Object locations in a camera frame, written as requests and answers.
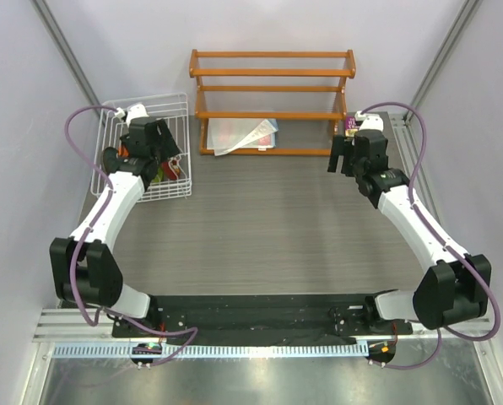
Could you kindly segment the orange plate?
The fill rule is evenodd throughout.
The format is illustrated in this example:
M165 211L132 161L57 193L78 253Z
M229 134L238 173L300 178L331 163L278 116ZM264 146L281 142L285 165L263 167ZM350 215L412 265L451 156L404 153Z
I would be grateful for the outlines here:
M120 147L118 149L118 153L123 158L126 158L126 157L129 156L129 152L128 152L128 150L127 150L127 148L126 148L126 146L124 144L120 145Z

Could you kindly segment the red patterned plate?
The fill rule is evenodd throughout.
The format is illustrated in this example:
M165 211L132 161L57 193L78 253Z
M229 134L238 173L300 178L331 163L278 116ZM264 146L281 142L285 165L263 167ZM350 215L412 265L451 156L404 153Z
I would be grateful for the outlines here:
M160 166L163 178L166 181L177 181L181 177L180 155L174 156L163 162Z

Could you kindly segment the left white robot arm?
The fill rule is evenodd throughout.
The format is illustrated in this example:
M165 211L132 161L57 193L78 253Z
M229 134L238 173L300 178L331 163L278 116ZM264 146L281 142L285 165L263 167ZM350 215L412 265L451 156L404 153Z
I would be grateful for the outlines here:
M165 120L151 116L133 118L120 146L103 150L103 192L80 226L50 245L58 298L131 317L133 328L142 336L157 333L160 314L150 309L148 294L125 284L113 247L127 216L162 164L180 152Z

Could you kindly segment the lime green plate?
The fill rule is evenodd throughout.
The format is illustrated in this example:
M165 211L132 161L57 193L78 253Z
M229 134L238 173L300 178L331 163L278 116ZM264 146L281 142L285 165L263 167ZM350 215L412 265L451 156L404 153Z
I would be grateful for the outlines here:
M162 166L159 166L156 172L156 175L154 176L153 180L151 181L152 183L161 183L164 181L165 178L165 172L163 170Z

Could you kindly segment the dark teal plate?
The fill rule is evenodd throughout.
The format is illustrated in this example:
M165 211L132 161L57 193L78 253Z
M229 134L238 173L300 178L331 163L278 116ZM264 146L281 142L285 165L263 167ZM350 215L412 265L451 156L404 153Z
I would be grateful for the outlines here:
M103 150L101 163L103 171L109 175L115 173L120 166L120 155L116 148L108 147Z

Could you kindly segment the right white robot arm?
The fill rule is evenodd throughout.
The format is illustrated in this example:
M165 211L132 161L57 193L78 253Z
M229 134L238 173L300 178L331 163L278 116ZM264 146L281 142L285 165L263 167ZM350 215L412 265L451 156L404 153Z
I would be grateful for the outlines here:
M440 227L409 189L404 172L389 167L387 145L376 129L349 138L337 135L328 163L329 171L355 179L360 194L392 222L425 272L415 291L372 295L362 313L365 328L380 333L393 320L413 320L436 329L483 316L489 303L489 260L470 254Z

